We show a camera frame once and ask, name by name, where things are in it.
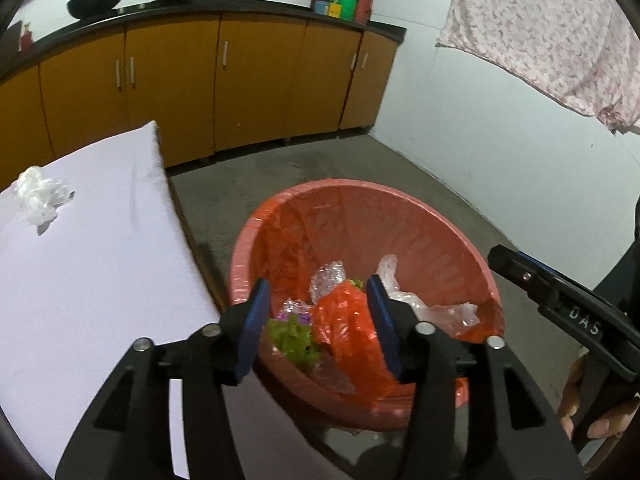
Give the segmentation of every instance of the screw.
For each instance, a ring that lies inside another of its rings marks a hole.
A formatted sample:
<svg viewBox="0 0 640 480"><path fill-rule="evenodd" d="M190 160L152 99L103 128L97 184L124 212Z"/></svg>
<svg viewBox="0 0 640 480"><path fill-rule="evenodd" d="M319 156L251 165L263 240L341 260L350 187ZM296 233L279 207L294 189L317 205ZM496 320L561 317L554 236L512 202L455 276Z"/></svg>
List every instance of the screw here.
<svg viewBox="0 0 640 480"><path fill-rule="evenodd" d="M222 329L218 324L209 323L208 325L202 327L201 332L204 337L215 337L222 334Z"/></svg>
<svg viewBox="0 0 640 480"><path fill-rule="evenodd" d="M436 327L427 321L421 321L415 326L415 331L422 335L433 335L436 333Z"/></svg>
<svg viewBox="0 0 640 480"><path fill-rule="evenodd" d="M153 345L153 342L148 337L141 337L133 342L133 349L136 352L144 352L149 350Z"/></svg>
<svg viewBox="0 0 640 480"><path fill-rule="evenodd" d="M494 350L499 350L501 348L504 348L504 339L502 339L499 335L489 336L486 342Z"/></svg>

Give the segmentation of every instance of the countertop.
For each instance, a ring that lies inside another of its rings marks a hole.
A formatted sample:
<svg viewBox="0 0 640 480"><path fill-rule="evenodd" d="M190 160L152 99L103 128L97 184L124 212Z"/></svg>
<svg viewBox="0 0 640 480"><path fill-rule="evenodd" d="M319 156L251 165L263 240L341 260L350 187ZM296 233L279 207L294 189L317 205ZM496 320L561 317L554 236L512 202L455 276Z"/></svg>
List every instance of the countertop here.
<svg viewBox="0 0 640 480"><path fill-rule="evenodd" d="M315 22L327 23L335 27L350 28L352 30L368 30L380 34L390 40L402 43L406 29L388 23L369 22L361 25L347 20L322 16L312 12L308 7L271 2L267 0L172 0L160 2L157 0L129 7L113 9L104 14L78 20L75 23L60 28L37 40L31 48L17 53L0 66L0 80L4 80L23 68L33 65L44 58L54 48L66 43L77 41L92 32L107 29L125 23L142 22L158 19L164 16L179 16L192 14L221 14L222 12L254 12L257 14L275 14L303 18Z"/></svg>

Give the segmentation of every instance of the silver handle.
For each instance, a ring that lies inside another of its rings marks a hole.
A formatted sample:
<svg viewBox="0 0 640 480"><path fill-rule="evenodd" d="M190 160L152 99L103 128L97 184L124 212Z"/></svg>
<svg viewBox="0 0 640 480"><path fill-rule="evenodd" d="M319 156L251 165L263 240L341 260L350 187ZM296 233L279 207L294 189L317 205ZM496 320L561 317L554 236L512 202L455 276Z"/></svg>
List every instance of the silver handle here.
<svg viewBox="0 0 640 480"><path fill-rule="evenodd" d="M222 49L222 66L226 66L226 56L229 52L229 42L225 41L225 46Z"/></svg>

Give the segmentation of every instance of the wooden cabinet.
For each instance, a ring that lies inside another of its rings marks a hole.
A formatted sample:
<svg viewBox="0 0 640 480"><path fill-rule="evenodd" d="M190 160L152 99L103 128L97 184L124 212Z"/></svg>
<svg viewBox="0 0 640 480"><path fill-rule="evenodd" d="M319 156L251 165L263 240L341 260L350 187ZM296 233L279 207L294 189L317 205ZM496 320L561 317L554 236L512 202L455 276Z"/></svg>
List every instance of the wooden cabinet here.
<svg viewBox="0 0 640 480"><path fill-rule="evenodd" d="M130 129L123 32L44 60L40 83L56 157Z"/></svg>
<svg viewBox="0 0 640 480"><path fill-rule="evenodd" d="M376 121L396 48L395 41L364 33L340 129L370 126Z"/></svg>
<svg viewBox="0 0 640 480"><path fill-rule="evenodd" d="M214 108L216 150L285 137L285 118L306 22L224 14Z"/></svg>
<svg viewBox="0 0 640 480"><path fill-rule="evenodd" d="M287 111L287 137L338 129L361 38L355 30L307 25Z"/></svg>
<svg viewBox="0 0 640 480"><path fill-rule="evenodd" d="M0 86L0 191L29 166L53 160L40 98L38 67Z"/></svg>
<svg viewBox="0 0 640 480"><path fill-rule="evenodd" d="M165 166L213 154L217 16L127 30L127 105L132 128L155 120Z"/></svg>

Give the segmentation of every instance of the gray floor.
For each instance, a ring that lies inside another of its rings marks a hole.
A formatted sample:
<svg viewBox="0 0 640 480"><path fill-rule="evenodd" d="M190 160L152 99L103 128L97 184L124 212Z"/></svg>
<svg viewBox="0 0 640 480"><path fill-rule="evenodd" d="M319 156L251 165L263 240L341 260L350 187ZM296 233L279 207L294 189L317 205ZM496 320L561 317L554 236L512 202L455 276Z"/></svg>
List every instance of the gray floor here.
<svg viewBox="0 0 640 480"><path fill-rule="evenodd" d="M407 192L451 220L484 256L496 244L511 245L453 192L367 135L281 146L180 171L183 173L174 174L172 181L187 221L196 240L209 247L215 266L225 277L236 237L252 211L287 187L320 178L356 178ZM495 279L502 297L507 342L555 408L579 345L543 319L516 286L500 276ZM347 433L326 437L351 463L377 439L377 435L354 437Z"/></svg>

